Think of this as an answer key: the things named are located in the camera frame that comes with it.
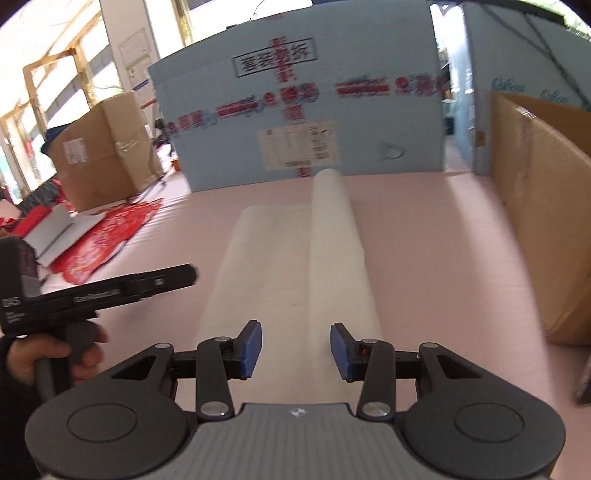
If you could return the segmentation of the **person's left hand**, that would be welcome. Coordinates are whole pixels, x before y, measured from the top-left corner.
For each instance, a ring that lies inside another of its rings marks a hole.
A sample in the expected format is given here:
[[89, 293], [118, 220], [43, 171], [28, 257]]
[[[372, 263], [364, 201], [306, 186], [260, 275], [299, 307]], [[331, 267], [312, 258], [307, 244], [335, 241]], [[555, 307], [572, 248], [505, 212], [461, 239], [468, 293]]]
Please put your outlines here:
[[[71, 368], [75, 383], [91, 379], [99, 373], [100, 364], [104, 359], [101, 344], [107, 342], [107, 333], [98, 326], [92, 347], [86, 350], [81, 361]], [[8, 373], [21, 384], [32, 386], [35, 382], [34, 365], [38, 360], [66, 358], [70, 350], [66, 343], [46, 334], [29, 335], [24, 339], [17, 339], [8, 350], [6, 360]]]

